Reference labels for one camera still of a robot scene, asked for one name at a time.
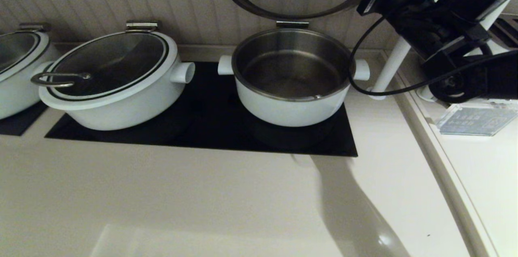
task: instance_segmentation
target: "black induction cooktop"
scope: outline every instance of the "black induction cooktop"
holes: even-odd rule
[[[46,108],[47,106],[43,102],[38,102],[16,115],[0,120],[0,135],[23,135]]]
[[[358,156],[346,110],[306,127],[262,121],[241,104],[233,76],[219,76],[218,64],[196,63],[196,75],[167,110],[137,126],[99,131],[64,115],[46,138],[155,144],[190,148]]]

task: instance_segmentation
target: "steel pot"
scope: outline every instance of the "steel pot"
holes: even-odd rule
[[[32,78],[48,106],[93,130],[118,130],[155,117],[194,76],[176,43],[160,32],[119,32],[89,41]]]
[[[43,32],[21,30],[0,36],[0,120],[39,101],[30,78],[41,63],[58,57]]]
[[[242,104],[256,117],[280,126],[308,126],[331,117],[350,82],[368,80],[364,60],[349,65],[339,41],[311,30],[277,29],[254,34],[222,56],[218,73],[234,74]]]

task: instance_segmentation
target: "white countertop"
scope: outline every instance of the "white countertop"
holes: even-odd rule
[[[468,256],[395,100],[351,90],[346,111],[357,158],[45,139],[63,115],[48,109],[0,135],[0,251]]]
[[[401,70],[416,84],[424,79],[410,53]],[[516,257],[518,252],[518,118],[492,137],[442,135],[435,125],[446,112],[447,104],[416,98],[418,112],[429,123],[431,136],[451,165],[450,175],[459,179],[468,196],[465,206],[474,208],[472,218],[480,219],[479,235],[486,235],[488,256]]]

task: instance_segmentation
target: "beadboard wall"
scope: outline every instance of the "beadboard wall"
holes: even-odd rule
[[[303,1],[309,6],[322,3]],[[352,8],[313,19],[310,29],[352,47],[378,17],[360,17]],[[21,22],[47,21],[52,23],[51,37],[56,42],[83,42],[118,32],[128,19],[160,19],[162,32],[177,43],[200,45],[236,45],[253,33],[275,27],[274,21],[250,14],[232,0],[0,0],[0,33],[15,30]],[[383,23],[363,47],[390,49],[396,38],[394,30]]]

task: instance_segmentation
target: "lid hinge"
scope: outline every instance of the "lid hinge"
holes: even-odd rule
[[[16,32],[49,32],[52,29],[50,23],[46,22],[23,22],[18,26]]]
[[[126,32],[154,32],[161,28],[160,20],[128,20]]]
[[[307,21],[276,21],[277,27],[285,28],[308,28],[309,22]]]

